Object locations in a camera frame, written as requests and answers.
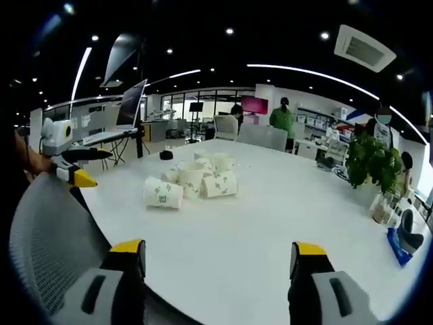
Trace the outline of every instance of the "glass wall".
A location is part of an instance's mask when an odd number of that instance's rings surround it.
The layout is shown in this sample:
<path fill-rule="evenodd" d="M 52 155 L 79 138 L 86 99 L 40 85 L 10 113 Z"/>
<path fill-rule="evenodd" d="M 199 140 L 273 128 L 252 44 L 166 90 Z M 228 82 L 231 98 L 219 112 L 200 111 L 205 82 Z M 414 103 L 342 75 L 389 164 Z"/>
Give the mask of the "glass wall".
<path fill-rule="evenodd" d="M 199 121 L 202 122 L 203 118 L 207 120 L 213 118 L 214 115 L 230 114 L 233 105 L 240 105 L 244 96 L 254 97 L 254 90 L 217 89 L 176 93 L 162 97 L 161 109 L 173 109 L 176 111 L 172 116 L 173 119 L 184 118 L 191 122 L 192 113 L 189 111 L 189 106 L 191 103 L 202 102 L 203 112 L 198 113 Z M 170 115 L 167 114 L 164 119 L 170 119 Z"/>

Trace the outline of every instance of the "laptop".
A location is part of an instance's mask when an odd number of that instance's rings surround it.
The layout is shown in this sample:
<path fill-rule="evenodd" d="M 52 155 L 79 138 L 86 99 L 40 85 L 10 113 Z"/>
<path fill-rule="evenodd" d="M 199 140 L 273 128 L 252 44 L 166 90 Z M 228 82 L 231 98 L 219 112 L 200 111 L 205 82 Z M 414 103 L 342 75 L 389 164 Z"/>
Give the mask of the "laptop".
<path fill-rule="evenodd" d="M 147 79 L 136 84 L 123 93 L 122 102 L 118 111 L 116 126 L 108 131 L 96 133 L 83 138 L 83 145 L 93 144 L 110 137 L 116 137 L 123 133 L 133 132 L 140 109 L 141 96 L 143 95 Z"/>

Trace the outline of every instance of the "green shirt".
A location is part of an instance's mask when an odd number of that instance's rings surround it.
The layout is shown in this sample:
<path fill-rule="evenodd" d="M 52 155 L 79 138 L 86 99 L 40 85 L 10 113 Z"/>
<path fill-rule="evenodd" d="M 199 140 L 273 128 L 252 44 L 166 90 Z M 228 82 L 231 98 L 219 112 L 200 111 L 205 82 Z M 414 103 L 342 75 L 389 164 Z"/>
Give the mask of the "green shirt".
<path fill-rule="evenodd" d="M 294 131 L 293 131 L 293 113 L 290 110 L 286 110 L 283 112 L 281 108 L 276 108 L 272 111 L 271 117 L 269 118 L 269 124 L 272 125 L 276 129 L 286 130 L 287 138 L 294 139 Z"/>

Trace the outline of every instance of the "computer monitor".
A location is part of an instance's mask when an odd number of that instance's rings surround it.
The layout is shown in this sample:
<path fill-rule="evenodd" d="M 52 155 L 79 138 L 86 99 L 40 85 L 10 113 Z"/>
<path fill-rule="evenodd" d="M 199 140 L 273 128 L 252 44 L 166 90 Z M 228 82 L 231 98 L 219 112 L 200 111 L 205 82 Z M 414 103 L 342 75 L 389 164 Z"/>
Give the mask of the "computer monitor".
<path fill-rule="evenodd" d="M 138 109 L 140 108 L 141 96 L 147 79 L 136 84 L 134 87 L 123 93 L 122 103 L 120 104 L 117 125 L 133 126 L 137 120 Z"/>
<path fill-rule="evenodd" d="M 203 112 L 203 103 L 191 103 L 189 105 L 190 112 Z"/>
<path fill-rule="evenodd" d="M 268 114 L 268 100 L 244 96 L 242 98 L 242 109 L 245 112 Z"/>

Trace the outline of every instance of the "face mask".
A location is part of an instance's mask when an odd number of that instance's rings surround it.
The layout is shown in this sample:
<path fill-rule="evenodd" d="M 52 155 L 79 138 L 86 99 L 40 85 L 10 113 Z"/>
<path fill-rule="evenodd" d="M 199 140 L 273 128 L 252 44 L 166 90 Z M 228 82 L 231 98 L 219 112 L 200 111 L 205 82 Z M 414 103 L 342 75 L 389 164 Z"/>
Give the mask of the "face mask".
<path fill-rule="evenodd" d="M 391 122 L 391 115 L 378 115 L 378 121 L 381 124 L 388 124 Z"/>

